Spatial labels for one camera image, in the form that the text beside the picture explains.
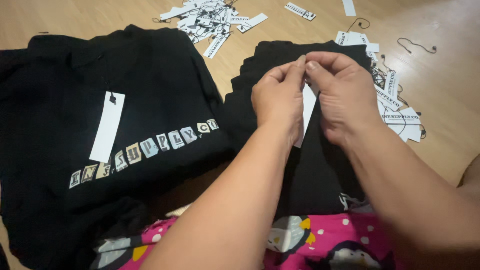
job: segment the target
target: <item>stack of t-shirts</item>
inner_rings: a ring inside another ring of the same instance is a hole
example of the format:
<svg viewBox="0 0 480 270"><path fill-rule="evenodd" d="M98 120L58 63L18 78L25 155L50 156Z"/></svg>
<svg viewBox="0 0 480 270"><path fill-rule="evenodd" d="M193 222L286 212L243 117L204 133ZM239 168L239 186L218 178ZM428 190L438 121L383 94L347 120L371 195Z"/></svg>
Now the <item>stack of t-shirts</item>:
<svg viewBox="0 0 480 270"><path fill-rule="evenodd" d="M130 25L82 40L36 36L0 51L1 211L12 252L33 269L87 269L95 238L137 233L146 207L231 159L222 103L184 32ZM106 92L125 94L109 162L89 160Z"/></svg>
<svg viewBox="0 0 480 270"><path fill-rule="evenodd" d="M252 87L275 66L296 60L311 51L332 51L348 55L369 68L365 45L340 46L334 41L298 45L289 41L263 41L255 54L243 61L240 75L231 80L233 92L225 97L219 125L229 133L238 152L257 128L252 107ZM351 204L361 204L365 195L343 151L330 144L320 128L317 101L301 148L293 147L285 169L277 216L335 214Z"/></svg>

